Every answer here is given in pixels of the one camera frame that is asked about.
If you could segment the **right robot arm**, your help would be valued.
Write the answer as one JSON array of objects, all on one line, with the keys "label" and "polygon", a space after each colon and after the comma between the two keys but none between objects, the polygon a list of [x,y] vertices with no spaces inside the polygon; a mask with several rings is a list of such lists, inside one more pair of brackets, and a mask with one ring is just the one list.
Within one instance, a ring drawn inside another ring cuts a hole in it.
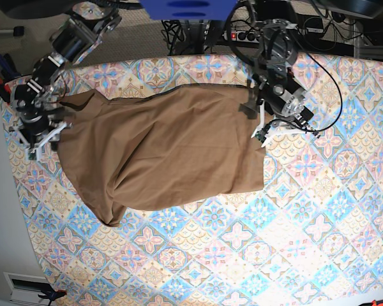
[{"label": "right robot arm", "polygon": [[60,133],[71,124],[64,121],[67,114],[61,100],[67,93],[56,97],[59,80],[63,80],[67,64],[79,64],[102,41],[103,35],[113,30],[121,21],[118,9],[106,6],[99,19],[86,19],[74,11],[70,18],[51,38],[52,51],[34,64],[32,75],[26,83],[11,90],[10,106],[19,120],[9,128],[29,160],[39,161],[46,144],[57,149]]}]

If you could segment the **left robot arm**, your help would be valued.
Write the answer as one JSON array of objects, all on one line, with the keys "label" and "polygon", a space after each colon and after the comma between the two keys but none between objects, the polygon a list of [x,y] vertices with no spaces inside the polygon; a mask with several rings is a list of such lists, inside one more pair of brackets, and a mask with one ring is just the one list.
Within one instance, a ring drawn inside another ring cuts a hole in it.
[{"label": "left robot arm", "polygon": [[252,67],[257,98],[254,110],[260,123],[252,133],[265,147],[275,136],[319,133],[309,125],[314,114],[304,105],[307,90],[295,79],[292,65],[297,49],[288,30],[293,23],[282,19],[269,19],[251,25],[258,39],[254,56],[242,54],[232,37],[231,21],[226,23],[227,41],[233,53]]}]

